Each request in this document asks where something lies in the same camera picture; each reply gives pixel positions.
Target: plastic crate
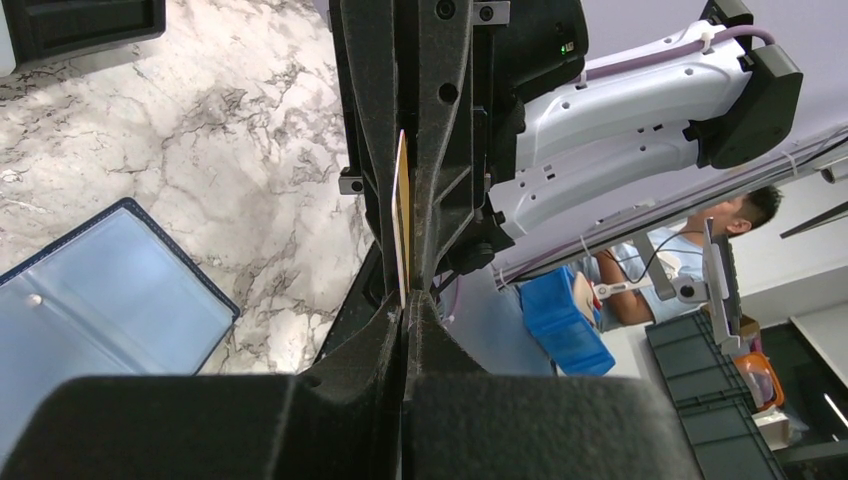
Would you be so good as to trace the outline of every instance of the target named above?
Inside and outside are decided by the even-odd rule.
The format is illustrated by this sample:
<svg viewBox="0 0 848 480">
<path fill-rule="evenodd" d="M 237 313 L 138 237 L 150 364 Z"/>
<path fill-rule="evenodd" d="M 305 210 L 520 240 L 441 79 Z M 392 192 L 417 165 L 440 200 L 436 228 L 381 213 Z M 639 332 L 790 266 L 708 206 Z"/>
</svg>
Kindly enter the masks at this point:
<svg viewBox="0 0 848 480">
<path fill-rule="evenodd" d="M 754 397 L 728 355 L 713 341 L 712 324 L 702 311 L 645 329 L 648 343 L 678 409 L 740 399 L 757 412 Z"/>
<path fill-rule="evenodd" d="M 678 410 L 704 480 L 785 479 L 739 398 Z"/>
<path fill-rule="evenodd" d="M 524 324 L 567 375 L 603 375 L 615 359 L 574 305 L 574 274 L 557 269 L 521 287 Z M 595 321 L 600 313 L 595 312 Z"/>
</svg>

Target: marble countertop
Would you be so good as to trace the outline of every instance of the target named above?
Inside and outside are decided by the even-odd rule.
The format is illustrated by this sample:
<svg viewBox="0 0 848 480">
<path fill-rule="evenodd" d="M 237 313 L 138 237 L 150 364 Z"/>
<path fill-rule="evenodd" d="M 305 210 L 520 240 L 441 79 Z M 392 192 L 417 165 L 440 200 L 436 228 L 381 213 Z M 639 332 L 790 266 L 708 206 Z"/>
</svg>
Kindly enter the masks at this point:
<svg viewBox="0 0 848 480">
<path fill-rule="evenodd" d="M 309 366 L 371 241 L 309 0 L 176 0 L 157 40 L 0 79 L 0 271 L 135 198 L 242 308 L 206 373 Z"/>
</svg>

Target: bolt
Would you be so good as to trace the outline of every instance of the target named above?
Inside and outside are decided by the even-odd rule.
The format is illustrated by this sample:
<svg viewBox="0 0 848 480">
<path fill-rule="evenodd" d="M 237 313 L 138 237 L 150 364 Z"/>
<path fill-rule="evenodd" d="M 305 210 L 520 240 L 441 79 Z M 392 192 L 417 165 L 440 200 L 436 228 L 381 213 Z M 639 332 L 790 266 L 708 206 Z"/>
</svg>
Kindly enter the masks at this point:
<svg viewBox="0 0 848 480">
<path fill-rule="evenodd" d="M 456 13 L 456 5 L 451 0 L 441 0 L 436 4 L 436 14 L 442 20 L 450 20 Z"/>
<path fill-rule="evenodd" d="M 483 7 L 483 8 L 480 9 L 480 20 L 483 20 L 484 22 L 488 22 L 494 16 L 495 16 L 495 12 L 494 12 L 494 10 L 492 10 L 492 7 Z"/>
</svg>

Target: man's arm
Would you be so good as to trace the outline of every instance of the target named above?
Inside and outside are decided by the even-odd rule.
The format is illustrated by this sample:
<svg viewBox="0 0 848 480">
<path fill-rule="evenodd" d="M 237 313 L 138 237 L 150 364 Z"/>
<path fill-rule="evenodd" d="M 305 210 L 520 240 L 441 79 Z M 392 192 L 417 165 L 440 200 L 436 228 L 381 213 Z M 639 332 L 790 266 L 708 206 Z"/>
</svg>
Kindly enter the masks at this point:
<svg viewBox="0 0 848 480">
<path fill-rule="evenodd" d="M 612 255 L 612 252 L 609 251 L 595 255 L 598 260 L 601 281 L 607 285 L 628 281 L 618 263 L 613 260 Z M 651 312 L 648 302 L 639 293 L 633 291 L 618 293 L 608 298 L 606 302 L 609 303 L 622 325 L 637 325 L 654 320 L 654 314 Z"/>
</svg>

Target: metal clamp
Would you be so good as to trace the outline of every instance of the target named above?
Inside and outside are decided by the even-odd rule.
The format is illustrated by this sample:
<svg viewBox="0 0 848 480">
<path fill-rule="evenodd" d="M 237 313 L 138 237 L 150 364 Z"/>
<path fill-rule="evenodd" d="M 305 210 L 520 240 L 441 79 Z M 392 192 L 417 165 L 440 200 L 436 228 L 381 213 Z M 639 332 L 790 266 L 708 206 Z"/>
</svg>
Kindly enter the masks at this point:
<svg viewBox="0 0 848 480">
<path fill-rule="evenodd" d="M 671 281 L 677 299 L 683 303 L 702 304 L 710 300 L 707 282 L 698 281 L 689 275 L 681 275 Z"/>
<path fill-rule="evenodd" d="M 348 172 L 350 172 L 350 167 L 345 167 L 339 175 L 339 193 L 342 195 L 362 195 L 365 190 L 362 175 L 350 175 Z"/>
<path fill-rule="evenodd" d="M 704 221 L 704 280 L 707 284 L 710 306 L 710 322 L 713 325 L 713 340 L 725 355 L 735 355 L 740 351 L 742 339 L 739 332 L 739 318 L 730 318 L 725 300 L 731 298 L 730 283 L 726 277 L 728 270 L 722 259 L 722 247 L 714 243 L 713 219 Z"/>
<path fill-rule="evenodd" d="M 509 25 L 509 2 L 474 2 L 472 25 Z"/>
</svg>

